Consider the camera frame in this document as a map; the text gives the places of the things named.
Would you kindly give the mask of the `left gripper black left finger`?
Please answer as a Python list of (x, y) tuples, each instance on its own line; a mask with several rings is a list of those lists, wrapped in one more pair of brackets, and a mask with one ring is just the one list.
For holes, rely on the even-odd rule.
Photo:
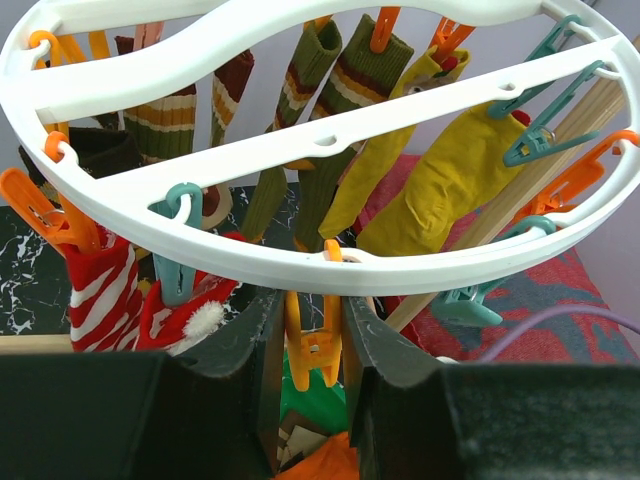
[(5, 479), (268, 479), (277, 467), (283, 300), (246, 309), (178, 356), (5, 355)]

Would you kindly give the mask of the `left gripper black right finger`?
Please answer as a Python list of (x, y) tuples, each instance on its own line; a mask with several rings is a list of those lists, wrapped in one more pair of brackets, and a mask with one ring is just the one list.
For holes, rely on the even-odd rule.
[(446, 364), (343, 305), (351, 444), (364, 479), (635, 479), (631, 365)]

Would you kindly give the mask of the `red white striped sock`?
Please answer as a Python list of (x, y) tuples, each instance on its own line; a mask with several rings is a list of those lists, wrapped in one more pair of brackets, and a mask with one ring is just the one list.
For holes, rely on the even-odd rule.
[(62, 246), (71, 282), (71, 346), (75, 352), (132, 350), (143, 306), (136, 254), (110, 230), (100, 227), (98, 233), (101, 249), (95, 253)]
[(143, 303), (134, 349), (175, 356), (200, 343), (225, 324), (224, 306), (238, 286), (236, 280), (197, 271), (191, 298), (169, 307), (161, 298), (161, 282), (156, 281)]

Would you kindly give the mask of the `brown argyle sock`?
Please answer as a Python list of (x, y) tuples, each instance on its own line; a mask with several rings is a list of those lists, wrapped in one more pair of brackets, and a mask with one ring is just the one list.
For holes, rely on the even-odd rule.
[[(143, 165), (133, 137), (124, 130), (71, 127), (71, 146), (78, 153), (79, 166), (94, 178), (103, 178), (139, 168)], [(60, 206), (58, 192), (45, 179), (22, 146), (20, 158), (29, 178), (45, 197), (56, 207)]]

